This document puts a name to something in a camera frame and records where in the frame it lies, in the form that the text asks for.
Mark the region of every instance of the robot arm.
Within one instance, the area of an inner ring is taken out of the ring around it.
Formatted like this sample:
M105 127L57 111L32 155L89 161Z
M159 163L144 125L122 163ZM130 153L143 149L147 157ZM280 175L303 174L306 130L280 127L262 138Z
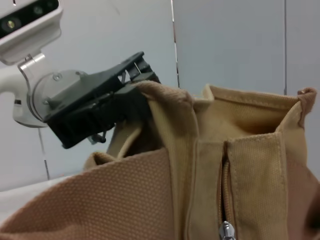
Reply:
M27 102L27 81L16 65L0 69L0 94L4 92L14 94L12 117L16 122L30 128L43 128L47 126L36 119L31 113Z
M33 17L22 21L28 12ZM143 52L91 75L51 69L41 48L60 36L61 15L60 0L35 0L0 17L0 61L8 65L0 69L0 94L14 94L13 119L27 127L48 125L68 149L85 138L103 143L118 122L151 117L147 100L130 84L159 82Z

